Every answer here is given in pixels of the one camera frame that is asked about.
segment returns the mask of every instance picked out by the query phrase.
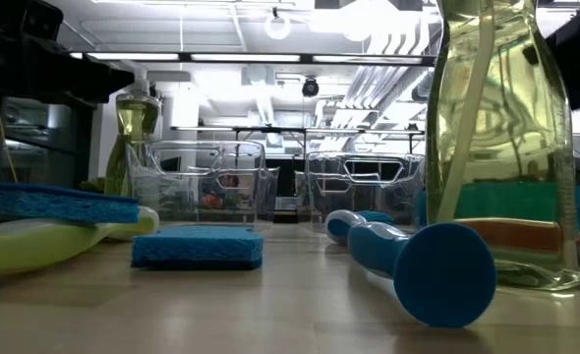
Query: table surface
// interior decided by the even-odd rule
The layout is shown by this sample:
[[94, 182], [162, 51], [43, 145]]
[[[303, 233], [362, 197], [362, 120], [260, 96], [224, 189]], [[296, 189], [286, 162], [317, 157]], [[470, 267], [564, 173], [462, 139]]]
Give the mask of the table surface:
[[254, 271], [130, 269], [131, 244], [109, 242], [0, 278], [0, 353], [580, 353], [580, 289], [498, 289], [468, 329], [428, 328], [344, 248], [297, 225], [265, 236]]

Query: clear plastic bin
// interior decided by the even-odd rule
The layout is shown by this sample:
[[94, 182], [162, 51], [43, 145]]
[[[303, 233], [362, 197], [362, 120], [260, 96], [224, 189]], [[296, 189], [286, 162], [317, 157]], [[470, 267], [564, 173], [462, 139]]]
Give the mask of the clear plastic bin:
[[162, 223], [256, 226], [273, 179], [276, 193], [258, 143], [131, 143], [127, 160], [133, 196]]
[[310, 184], [308, 176], [301, 171], [294, 171], [295, 194], [297, 195], [297, 218], [299, 224], [312, 230], [312, 211], [310, 206]]
[[424, 157], [415, 154], [309, 153], [306, 175], [313, 231], [324, 233], [327, 215], [338, 209], [381, 211], [402, 231], [416, 231], [424, 168]]
[[[207, 168], [189, 166], [188, 172], [205, 172]], [[260, 175], [257, 204], [258, 220], [272, 222], [275, 211], [275, 197], [277, 195], [277, 183], [279, 180], [279, 167], [266, 169], [240, 169], [246, 173], [258, 173]]]

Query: plastic bottle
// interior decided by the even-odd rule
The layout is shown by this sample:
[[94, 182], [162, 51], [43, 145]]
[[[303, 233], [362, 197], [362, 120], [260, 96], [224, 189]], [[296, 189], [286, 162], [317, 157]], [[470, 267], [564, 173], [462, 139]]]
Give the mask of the plastic bottle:
[[580, 284], [572, 129], [536, 5], [439, 1], [428, 219], [476, 229], [492, 249], [499, 284], [560, 290]]
[[126, 173], [126, 144], [152, 140], [159, 107], [159, 100], [149, 95], [145, 70], [135, 67], [135, 82], [116, 97], [118, 136], [106, 166], [104, 194], [131, 195]]

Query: ceiling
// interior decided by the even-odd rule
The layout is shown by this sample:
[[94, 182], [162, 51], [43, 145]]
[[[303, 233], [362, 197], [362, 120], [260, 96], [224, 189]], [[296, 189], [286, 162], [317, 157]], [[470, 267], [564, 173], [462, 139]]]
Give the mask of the ceiling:
[[[440, 16], [435, 1], [426, 1], [421, 12], [392, 13], [392, 7], [378, 11], [379, 15], [363, 15], [355, 9], [353, 17], [333, 21], [324, 10], [314, 10], [315, 0], [295, 0], [292, 10], [279, 6], [279, 16], [289, 21], [289, 33], [283, 39], [274, 39], [282, 31], [282, 21], [275, 20], [266, 32], [266, 21], [271, 17], [272, 5], [263, 6], [208, 6], [210, 0], [197, 1], [197, 5], [156, 6], [134, 3], [94, 3], [92, 0], [47, 0], [65, 14], [59, 42], [73, 51], [189, 51], [189, 52], [258, 52], [258, 53], [374, 53], [374, 54], [424, 54], [436, 55], [440, 38]], [[358, 0], [377, 4], [380, 0]], [[570, 19], [572, 9], [544, 10], [538, 12], [538, 22], [543, 35], [548, 35]], [[399, 32], [386, 39], [371, 36], [362, 40], [363, 30], [381, 26], [390, 33]], [[213, 124], [214, 119], [227, 124], [227, 119], [245, 118], [250, 112], [262, 113], [261, 91], [244, 78], [243, 64], [146, 64], [148, 70], [186, 71], [191, 74], [191, 85], [196, 88], [200, 103], [200, 118]], [[352, 118], [355, 124], [368, 121], [376, 129], [405, 127], [410, 121], [424, 118], [425, 103], [410, 98], [409, 86], [417, 85], [428, 73], [425, 69], [361, 68], [358, 66], [318, 66], [275, 64], [265, 65], [272, 73], [265, 100], [273, 111], [297, 112], [298, 123], [303, 125], [305, 114], [318, 115], [320, 101], [336, 98], [347, 107], [346, 95], [355, 94], [354, 102], [369, 102], [377, 88], [386, 87], [376, 104], [367, 109], [379, 111], [380, 123], [375, 115], [364, 114], [364, 120]], [[279, 74], [298, 74], [301, 80], [280, 81]], [[301, 87], [305, 77], [316, 77], [319, 95], [305, 98]], [[321, 120], [322, 124], [331, 124]]]

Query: metal shelf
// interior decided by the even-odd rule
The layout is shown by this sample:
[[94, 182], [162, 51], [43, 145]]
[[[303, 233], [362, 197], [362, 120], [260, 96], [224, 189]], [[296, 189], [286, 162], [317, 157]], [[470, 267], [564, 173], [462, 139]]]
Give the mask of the metal shelf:
[[201, 64], [312, 64], [312, 65], [380, 65], [433, 68], [433, 55], [367, 55], [367, 54], [301, 54], [236, 52], [69, 52], [75, 58], [113, 62], [130, 60], [139, 63]]
[[[414, 137], [424, 136], [425, 131], [420, 130], [372, 130], [372, 129], [335, 129], [335, 128], [291, 128], [291, 127], [170, 127], [173, 131], [190, 131], [190, 132], [235, 132], [235, 140], [240, 140], [241, 132], [249, 132], [243, 139], [248, 139], [253, 132], [260, 133], [290, 133], [305, 151], [308, 144], [309, 134], [327, 134], [327, 135], [358, 135], [358, 134], [389, 134], [407, 136], [409, 142], [409, 150], [412, 153]], [[303, 142], [301, 142], [293, 133], [303, 134]]]

